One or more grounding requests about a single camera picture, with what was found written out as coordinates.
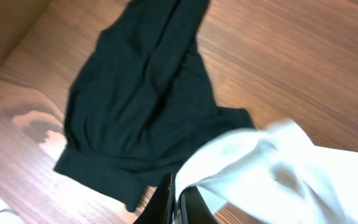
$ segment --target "dark green cloth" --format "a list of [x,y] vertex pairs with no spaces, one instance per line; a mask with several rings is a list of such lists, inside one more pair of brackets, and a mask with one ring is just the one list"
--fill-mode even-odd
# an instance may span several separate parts
[[102,31],[70,88],[55,171],[125,203],[176,173],[204,143],[253,127],[217,107],[195,34],[207,0],[136,0]]

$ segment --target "white garment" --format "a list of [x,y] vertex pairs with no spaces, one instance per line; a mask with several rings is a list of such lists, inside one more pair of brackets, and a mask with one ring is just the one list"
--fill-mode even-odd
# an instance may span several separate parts
[[358,223],[358,153],[315,146],[293,121],[217,137],[175,184],[176,200],[197,186],[211,213],[231,202],[266,223]]

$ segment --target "floor plank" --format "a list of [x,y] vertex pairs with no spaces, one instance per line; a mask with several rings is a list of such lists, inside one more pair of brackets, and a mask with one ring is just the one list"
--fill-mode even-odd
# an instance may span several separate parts
[[[28,223],[132,223],[105,197],[52,172],[68,88],[126,0],[54,0],[0,68],[0,196]],[[258,128],[291,118],[320,146],[358,152],[358,4],[212,0],[198,33],[219,105]],[[255,223],[232,205],[222,223]]]

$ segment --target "white object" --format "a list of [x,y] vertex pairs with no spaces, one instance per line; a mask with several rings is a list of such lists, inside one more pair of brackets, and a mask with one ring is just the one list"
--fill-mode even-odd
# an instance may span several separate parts
[[197,186],[211,213],[231,202],[265,223],[358,223],[358,153],[315,146],[293,121],[217,137],[175,184],[176,200]]

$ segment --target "brown furniture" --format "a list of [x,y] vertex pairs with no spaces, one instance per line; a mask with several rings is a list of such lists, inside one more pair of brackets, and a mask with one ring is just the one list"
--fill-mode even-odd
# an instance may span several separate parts
[[[125,5],[53,0],[0,66],[0,196],[28,223],[132,223],[152,195],[128,213],[52,171],[68,88]],[[317,145],[358,151],[354,1],[212,0],[198,43],[219,105],[247,108],[258,128],[291,118]],[[215,217],[255,222],[231,205]]]

